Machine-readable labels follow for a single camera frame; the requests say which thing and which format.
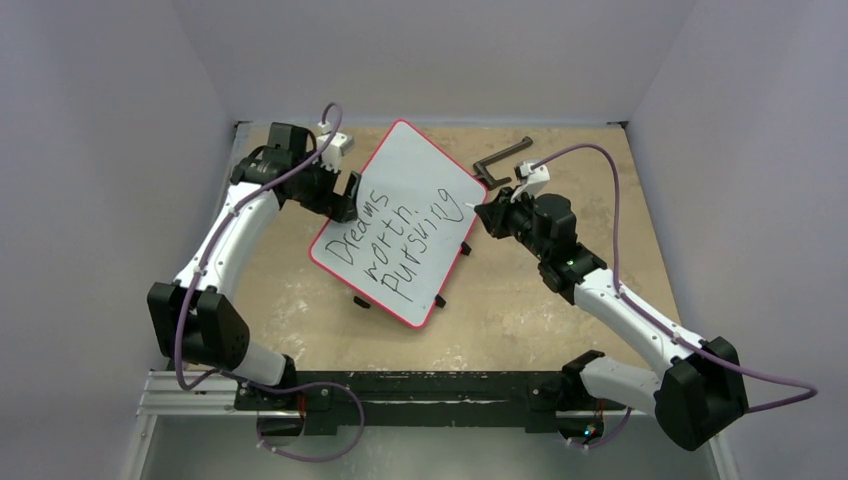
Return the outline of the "pink framed whiteboard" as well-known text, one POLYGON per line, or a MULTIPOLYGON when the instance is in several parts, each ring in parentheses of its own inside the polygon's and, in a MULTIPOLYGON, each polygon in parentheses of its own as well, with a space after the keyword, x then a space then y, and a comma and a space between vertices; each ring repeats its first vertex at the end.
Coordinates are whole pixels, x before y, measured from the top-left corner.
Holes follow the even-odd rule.
POLYGON ((424 326, 460 255, 486 188, 405 120, 361 171, 358 219, 329 221, 311 260, 412 328, 424 326))

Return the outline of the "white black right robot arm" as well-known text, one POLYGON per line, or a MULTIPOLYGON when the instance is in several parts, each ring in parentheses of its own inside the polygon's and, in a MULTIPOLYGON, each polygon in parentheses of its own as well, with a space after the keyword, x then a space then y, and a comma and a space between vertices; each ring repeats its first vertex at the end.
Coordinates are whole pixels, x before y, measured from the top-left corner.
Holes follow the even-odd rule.
POLYGON ((494 200, 474 206, 486 232, 518 241, 537 259, 549 290, 604 323, 647 365, 587 353, 563 369, 561 392, 569 404, 584 407, 597 398, 648 414, 688 451, 748 413, 739 356, 729 341, 705 340, 618 283, 613 269, 579 242, 567 198, 512 194, 505 187, 494 200))

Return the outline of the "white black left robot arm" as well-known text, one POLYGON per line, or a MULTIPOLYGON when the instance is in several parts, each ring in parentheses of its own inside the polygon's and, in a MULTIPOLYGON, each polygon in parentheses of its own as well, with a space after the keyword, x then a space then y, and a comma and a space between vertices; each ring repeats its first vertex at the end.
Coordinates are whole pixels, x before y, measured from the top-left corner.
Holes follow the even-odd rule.
POLYGON ((297 399, 294 362, 252 340, 231 298, 259 237, 286 203, 338 223, 357 219, 360 174, 351 173, 343 193, 335 190, 354 139, 327 120, 318 128, 314 134, 272 123, 266 143, 233 168, 224 204, 191 260, 147 294, 163 355, 176 366, 204 365, 258 383, 260 397, 275 409, 297 399))

